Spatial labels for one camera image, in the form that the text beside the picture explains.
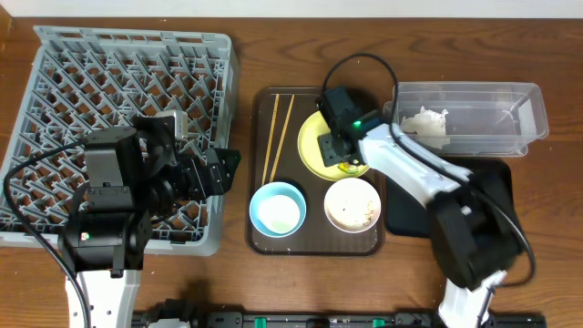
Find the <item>green snack wrapper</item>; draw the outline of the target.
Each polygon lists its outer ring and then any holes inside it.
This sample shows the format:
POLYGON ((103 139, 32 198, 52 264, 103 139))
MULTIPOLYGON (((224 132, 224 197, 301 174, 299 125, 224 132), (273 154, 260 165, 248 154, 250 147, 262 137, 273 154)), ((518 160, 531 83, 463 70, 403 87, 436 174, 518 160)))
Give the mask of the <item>green snack wrapper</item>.
POLYGON ((338 165, 338 169, 346 174, 355 175, 359 173, 359 167, 348 162, 343 162, 338 165))

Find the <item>white paper napkin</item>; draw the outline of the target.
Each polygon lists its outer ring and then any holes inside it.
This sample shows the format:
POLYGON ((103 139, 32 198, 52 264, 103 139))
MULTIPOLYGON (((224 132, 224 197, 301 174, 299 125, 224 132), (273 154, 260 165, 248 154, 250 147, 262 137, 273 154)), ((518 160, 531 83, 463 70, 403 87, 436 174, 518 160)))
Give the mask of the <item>white paper napkin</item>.
POLYGON ((445 128, 447 114, 446 109, 435 112, 421 106, 418 114, 412 118, 403 118, 400 127, 403 132, 416 135, 419 143, 434 149, 442 149, 450 143, 445 128))

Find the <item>white bowl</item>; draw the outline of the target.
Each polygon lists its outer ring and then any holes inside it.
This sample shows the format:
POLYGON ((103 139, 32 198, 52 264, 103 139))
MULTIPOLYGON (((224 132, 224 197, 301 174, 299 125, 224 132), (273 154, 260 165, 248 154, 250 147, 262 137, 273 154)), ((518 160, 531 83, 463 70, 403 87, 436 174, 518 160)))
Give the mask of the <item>white bowl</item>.
POLYGON ((370 230, 381 214, 382 202, 375 187, 364 179, 346 178, 332 184, 323 200, 324 213, 338 230, 370 230))

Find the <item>white cup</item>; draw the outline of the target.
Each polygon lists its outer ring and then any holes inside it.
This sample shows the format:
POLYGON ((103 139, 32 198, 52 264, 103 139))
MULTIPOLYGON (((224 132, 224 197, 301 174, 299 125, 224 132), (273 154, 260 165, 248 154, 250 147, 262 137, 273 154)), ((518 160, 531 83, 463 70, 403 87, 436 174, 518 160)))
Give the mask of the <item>white cup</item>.
POLYGON ((261 223, 277 234, 292 231, 300 221, 300 208, 285 195, 272 196, 261 202, 258 214, 261 223))

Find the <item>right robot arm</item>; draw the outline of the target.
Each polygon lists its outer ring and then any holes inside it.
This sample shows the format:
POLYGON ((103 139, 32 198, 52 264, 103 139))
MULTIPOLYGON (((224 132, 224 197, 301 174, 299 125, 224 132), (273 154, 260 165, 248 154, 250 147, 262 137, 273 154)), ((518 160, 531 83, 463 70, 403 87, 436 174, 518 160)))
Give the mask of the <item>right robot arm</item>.
POLYGON ((331 130, 321 143, 325 165, 367 165, 423 207, 447 279, 438 308, 442 323, 483 326, 507 270, 530 250, 503 169, 473 172, 438 158, 379 111, 365 111, 345 87, 323 89, 317 108, 331 130))

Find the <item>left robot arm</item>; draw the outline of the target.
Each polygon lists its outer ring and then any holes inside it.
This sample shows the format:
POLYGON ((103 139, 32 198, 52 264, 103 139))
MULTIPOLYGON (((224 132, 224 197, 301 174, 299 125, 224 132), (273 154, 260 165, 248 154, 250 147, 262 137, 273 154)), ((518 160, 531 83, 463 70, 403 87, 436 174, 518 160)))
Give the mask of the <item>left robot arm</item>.
POLYGON ((181 157, 167 128, 107 128, 84 146, 87 206, 71 214, 59 249, 81 289, 91 327, 129 327, 152 219, 182 201, 227 193, 240 163, 235 149, 181 157))

